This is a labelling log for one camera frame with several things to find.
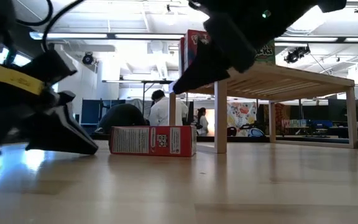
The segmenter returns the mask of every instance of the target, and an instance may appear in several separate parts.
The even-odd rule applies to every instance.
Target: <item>person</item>
[[[112,106],[102,117],[95,132],[107,134],[112,126],[146,126],[146,121],[140,109],[124,103]]]
[[[200,136],[206,136],[208,134],[208,121],[205,117],[205,108],[200,108],[197,111],[197,132]]]
[[[169,98],[165,97],[162,90],[156,90],[152,94],[154,105],[150,110],[149,121],[151,126],[168,126]],[[176,100],[175,125],[182,126],[182,117],[186,117],[188,107],[181,100]]]

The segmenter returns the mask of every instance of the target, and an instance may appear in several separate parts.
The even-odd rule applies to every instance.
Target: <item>green box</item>
[[[264,47],[257,50],[255,60],[257,62],[265,62],[271,65],[276,64],[276,51],[275,51],[274,40],[271,40]]]

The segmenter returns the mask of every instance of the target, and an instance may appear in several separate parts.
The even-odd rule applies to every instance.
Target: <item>wooden floor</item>
[[[96,156],[5,147],[0,223],[358,224],[354,150],[240,143],[189,159],[104,144]]]

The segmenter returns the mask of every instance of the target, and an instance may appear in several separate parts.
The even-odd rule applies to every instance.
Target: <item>box lying on floor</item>
[[[112,127],[112,154],[191,157],[196,153],[196,129],[191,126]]]

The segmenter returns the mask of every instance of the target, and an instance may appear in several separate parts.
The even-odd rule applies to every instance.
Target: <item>yellow label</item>
[[[0,66],[0,82],[16,86],[35,95],[40,95],[44,83],[24,73]]]

